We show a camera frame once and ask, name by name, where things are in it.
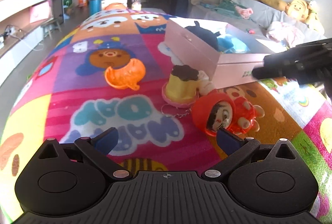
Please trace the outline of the red hooded doll figure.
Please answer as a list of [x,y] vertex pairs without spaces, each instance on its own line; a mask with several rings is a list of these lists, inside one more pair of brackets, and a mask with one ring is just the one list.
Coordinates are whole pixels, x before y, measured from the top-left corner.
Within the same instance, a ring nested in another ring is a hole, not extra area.
[[258,131],[256,119],[264,117],[265,111],[243,96],[232,99],[225,93],[214,91],[193,104],[191,116],[201,132],[215,137],[221,129],[235,135],[246,134],[250,130]]

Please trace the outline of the pudding plush keychain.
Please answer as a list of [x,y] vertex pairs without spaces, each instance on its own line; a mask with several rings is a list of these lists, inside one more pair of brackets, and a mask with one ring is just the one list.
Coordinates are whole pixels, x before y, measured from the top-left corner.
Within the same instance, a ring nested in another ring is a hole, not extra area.
[[161,95],[164,101],[176,108],[189,108],[200,96],[217,92],[204,71],[188,65],[174,65]]

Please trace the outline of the blue wet wipes pack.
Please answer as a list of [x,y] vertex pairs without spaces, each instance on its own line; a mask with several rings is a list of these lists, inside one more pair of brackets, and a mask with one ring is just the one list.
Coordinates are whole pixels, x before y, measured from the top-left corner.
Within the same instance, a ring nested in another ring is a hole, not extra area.
[[248,46],[231,34],[222,34],[217,37],[218,51],[225,54],[247,54],[250,53]]

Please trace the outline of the black plush toy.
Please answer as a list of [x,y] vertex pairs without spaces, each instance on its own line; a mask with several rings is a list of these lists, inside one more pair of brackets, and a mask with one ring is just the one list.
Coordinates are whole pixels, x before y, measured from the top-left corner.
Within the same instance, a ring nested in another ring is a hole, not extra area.
[[213,33],[210,30],[202,28],[198,21],[194,21],[194,26],[186,26],[185,28],[194,34],[196,37],[200,38],[204,42],[206,42],[210,47],[219,51],[218,48],[218,37],[221,35],[220,32]]

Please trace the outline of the pink white blanket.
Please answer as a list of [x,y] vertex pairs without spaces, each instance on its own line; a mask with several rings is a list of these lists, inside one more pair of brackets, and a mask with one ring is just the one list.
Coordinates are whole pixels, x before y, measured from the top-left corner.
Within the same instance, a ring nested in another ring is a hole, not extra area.
[[276,42],[282,42],[289,48],[326,39],[323,34],[298,21],[274,21],[267,29],[266,36]]

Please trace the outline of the yellow plush toy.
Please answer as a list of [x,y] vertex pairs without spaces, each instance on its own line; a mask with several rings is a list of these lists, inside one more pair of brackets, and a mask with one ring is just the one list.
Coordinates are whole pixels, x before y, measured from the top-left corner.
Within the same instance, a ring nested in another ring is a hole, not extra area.
[[315,0],[293,0],[286,7],[286,14],[296,19],[297,21],[305,23],[308,28],[324,34],[325,30],[318,17],[318,4]]

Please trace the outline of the beige sofa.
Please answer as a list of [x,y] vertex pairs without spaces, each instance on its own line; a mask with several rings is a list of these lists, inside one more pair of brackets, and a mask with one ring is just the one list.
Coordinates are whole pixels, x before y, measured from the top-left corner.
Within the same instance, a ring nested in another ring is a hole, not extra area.
[[226,22],[267,46],[289,49],[325,38],[315,7],[305,0],[188,0],[188,16]]

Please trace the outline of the colourful cartoon play mat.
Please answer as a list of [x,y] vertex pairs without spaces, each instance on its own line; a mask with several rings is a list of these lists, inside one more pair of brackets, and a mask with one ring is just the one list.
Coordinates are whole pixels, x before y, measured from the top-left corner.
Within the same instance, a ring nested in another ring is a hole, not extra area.
[[[131,169],[202,171],[225,157],[216,142],[172,111],[161,96],[178,58],[164,43],[167,14],[107,10],[93,15],[65,36],[32,74],[10,111],[1,137],[1,223],[21,213],[14,184],[29,158],[47,138],[72,142],[119,127],[111,158]],[[104,72],[136,58],[146,74],[138,91],[109,86]],[[331,223],[331,105],[319,91],[287,78],[267,79],[221,89],[261,106],[264,142],[289,138],[319,183],[313,214]]]

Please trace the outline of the orange plastic toy shell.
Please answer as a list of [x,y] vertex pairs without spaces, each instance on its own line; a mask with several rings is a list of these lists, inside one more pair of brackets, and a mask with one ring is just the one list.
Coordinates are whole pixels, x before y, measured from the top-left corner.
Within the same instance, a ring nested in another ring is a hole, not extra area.
[[114,69],[108,67],[104,72],[107,84],[115,89],[124,90],[130,88],[138,91],[138,84],[145,76],[146,68],[144,63],[136,58],[129,60],[129,63],[122,68]]

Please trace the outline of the pink cardboard box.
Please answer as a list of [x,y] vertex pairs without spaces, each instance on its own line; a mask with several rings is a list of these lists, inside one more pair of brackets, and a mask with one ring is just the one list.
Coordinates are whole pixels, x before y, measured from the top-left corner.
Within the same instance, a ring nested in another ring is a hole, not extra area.
[[[198,36],[188,31],[187,26],[199,22],[201,28],[213,33],[230,34],[242,41],[248,53],[222,53],[208,45]],[[263,65],[263,58],[272,54],[265,44],[269,40],[257,40],[226,22],[191,18],[169,18],[165,30],[165,44],[184,64],[204,71],[216,88],[237,86],[254,82],[251,71]]]

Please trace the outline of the green clothes on sofa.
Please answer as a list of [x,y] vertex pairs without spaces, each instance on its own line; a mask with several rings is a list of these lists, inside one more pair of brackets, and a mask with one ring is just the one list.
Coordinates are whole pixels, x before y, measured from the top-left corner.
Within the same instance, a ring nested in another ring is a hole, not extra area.
[[245,7],[232,0],[220,0],[218,5],[212,6],[210,9],[219,14],[236,19],[249,19],[254,13],[251,7]]

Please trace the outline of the orange round toy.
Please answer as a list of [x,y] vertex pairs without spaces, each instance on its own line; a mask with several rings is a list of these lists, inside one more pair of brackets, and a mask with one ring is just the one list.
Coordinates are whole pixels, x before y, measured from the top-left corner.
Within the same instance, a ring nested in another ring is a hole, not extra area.
[[107,7],[104,10],[115,10],[115,9],[125,10],[127,9],[127,7],[121,3],[115,2],[107,5]]

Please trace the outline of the pink paper bag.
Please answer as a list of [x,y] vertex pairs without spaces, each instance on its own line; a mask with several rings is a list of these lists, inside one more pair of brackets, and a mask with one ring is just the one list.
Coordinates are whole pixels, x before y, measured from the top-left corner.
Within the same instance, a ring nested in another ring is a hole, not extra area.
[[49,19],[52,16],[52,1],[47,0],[37,5],[31,6],[29,9],[29,21],[35,23],[38,21]]

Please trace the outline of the red lid candy jar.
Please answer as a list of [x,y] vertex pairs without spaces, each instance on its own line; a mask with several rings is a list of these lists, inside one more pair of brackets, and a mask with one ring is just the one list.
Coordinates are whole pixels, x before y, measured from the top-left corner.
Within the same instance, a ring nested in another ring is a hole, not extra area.
[[132,0],[131,9],[134,11],[141,11],[142,9],[141,0]]

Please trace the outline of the white tv cabinet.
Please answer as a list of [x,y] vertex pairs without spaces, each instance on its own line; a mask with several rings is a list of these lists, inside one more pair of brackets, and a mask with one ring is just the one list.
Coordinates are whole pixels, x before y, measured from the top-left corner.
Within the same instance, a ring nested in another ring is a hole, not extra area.
[[18,26],[26,32],[24,38],[18,40],[9,37],[1,44],[1,83],[4,83],[13,70],[32,51],[44,49],[43,29],[52,18],[62,15],[61,0],[52,1],[52,16],[49,19],[30,23],[29,9],[47,0],[1,0],[1,33],[8,24]]

